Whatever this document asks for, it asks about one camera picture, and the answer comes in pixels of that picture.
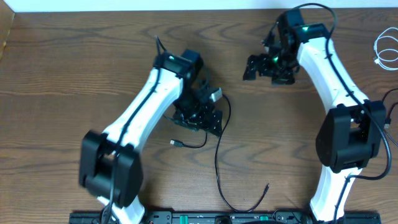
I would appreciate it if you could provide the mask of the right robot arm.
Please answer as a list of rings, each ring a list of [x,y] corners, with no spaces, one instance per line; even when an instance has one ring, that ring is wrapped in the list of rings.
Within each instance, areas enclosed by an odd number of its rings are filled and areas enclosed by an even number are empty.
[[[386,108],[370,100],[351,79],[335,52],[333,30],[307,24],[299,7],[283,12],[263,40],[264,53],[248,58],[244,80],[270,77],[291,85],[304,69],[325,109],[315,148],[322,164],[309,213],[303,223],[380,223],[376,212],[346,212],[345,202],[362,170],[387,145]]]

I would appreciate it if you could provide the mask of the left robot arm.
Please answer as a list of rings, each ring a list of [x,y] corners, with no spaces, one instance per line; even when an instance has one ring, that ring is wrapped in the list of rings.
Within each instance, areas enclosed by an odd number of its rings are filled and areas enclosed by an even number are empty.
[[[158,54],[142,90],[125,112],[103,132],[88,131],[81,142],[79,184],[105,204],[98,223],[140,223],[141,163],[146,141],[170,105],[172,121],[184,128],[220,136],[222,112],[215,102],[220,88],[192,87],[204,62],[198,52]]]

